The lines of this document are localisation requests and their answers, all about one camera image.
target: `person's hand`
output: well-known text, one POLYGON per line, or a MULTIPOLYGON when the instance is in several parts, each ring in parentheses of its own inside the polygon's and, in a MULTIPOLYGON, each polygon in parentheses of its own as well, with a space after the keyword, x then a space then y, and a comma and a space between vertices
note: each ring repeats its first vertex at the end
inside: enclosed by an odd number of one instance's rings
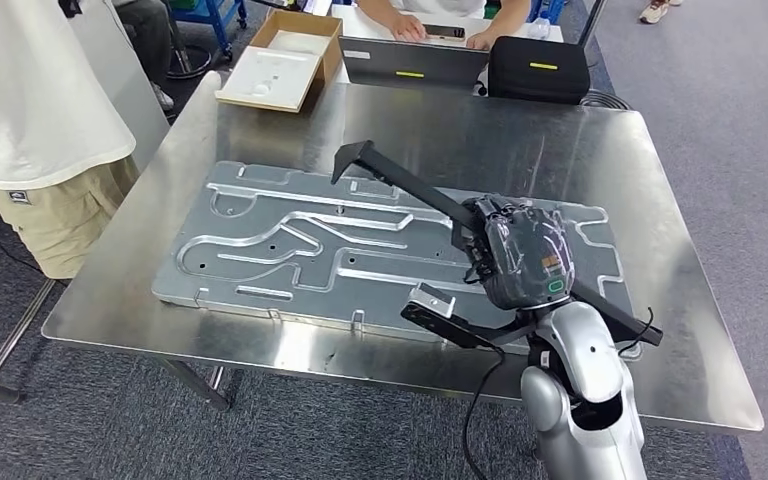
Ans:
POLYGON ((469 37, 466 40, 466 48, 474 48, 476 50, 490 50, 493 47, 493 44, 496 43, 496 39, 501 36, 501 34, 493 31, 492 27, 488 28, 481 33, 476 33, 475 35, 469 37))
POLYGON ((390 33, 393 34, 393 38, 402 42, 419 43, 428 36, 425 33, 425 26, 418 18, 401 13, 396 14, 390 23, 390 33))

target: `laptop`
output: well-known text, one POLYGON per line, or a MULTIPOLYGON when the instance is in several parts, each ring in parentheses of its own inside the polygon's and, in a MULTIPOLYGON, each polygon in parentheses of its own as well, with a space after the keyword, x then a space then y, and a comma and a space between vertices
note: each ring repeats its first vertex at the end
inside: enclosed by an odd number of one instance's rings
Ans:
POLYGON ((462 47, 340 36, 352 83, 472 92, 489 53, 462 47))

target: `black case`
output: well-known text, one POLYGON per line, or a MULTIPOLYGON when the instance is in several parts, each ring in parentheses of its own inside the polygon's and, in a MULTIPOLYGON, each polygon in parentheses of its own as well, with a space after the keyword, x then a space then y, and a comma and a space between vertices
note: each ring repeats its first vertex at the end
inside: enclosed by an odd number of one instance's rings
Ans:
POLYGON ((488 95, 578 105, 590 89, 584 48, 500 37, 490 50, 488 95))

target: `aluminum plate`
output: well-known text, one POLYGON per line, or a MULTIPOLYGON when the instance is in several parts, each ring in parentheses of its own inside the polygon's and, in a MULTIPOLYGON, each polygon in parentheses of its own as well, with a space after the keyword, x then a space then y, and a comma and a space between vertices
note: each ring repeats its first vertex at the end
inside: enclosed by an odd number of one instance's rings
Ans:
MULTIPOLYGON (((440 189, 457 201, 477 192, 440 189)), ((579 281, 631 312, 607 213, 598 207, 526 199, 562 210, 579 281)), ((152 285, 161 300, 418 340, 436 335, 399 316, 419 282, 457 298, 470 322, 513 317, 479 285, 450 244, 451 221, 375 180, 218 162, 152 285)), ((509 348, 517 351, 524 340, 509 348)))

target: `metal table top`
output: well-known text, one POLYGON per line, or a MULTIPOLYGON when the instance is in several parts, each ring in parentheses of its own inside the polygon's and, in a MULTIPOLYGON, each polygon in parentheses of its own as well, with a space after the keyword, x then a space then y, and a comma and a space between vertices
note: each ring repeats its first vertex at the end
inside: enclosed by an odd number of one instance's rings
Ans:
MULTIPOLYGON (((763 428, 640 114, 333 84, 294 115, 218 105, 220 83, 215 73, 202 80, 43 335, 78 347, 314 378, 473 391, 495 360, 490 352, 176 307, 151 293, 216 161, 329 173, 340 145, 372 139, 438 186, 605 208, 634 310, 644 316, 651 306, 665 332, 659 348, 647 345, 630 364, 640 414, 706 430, 763 428)), ((485 392, 518 402, 525 359, 509 357, 485 392)))

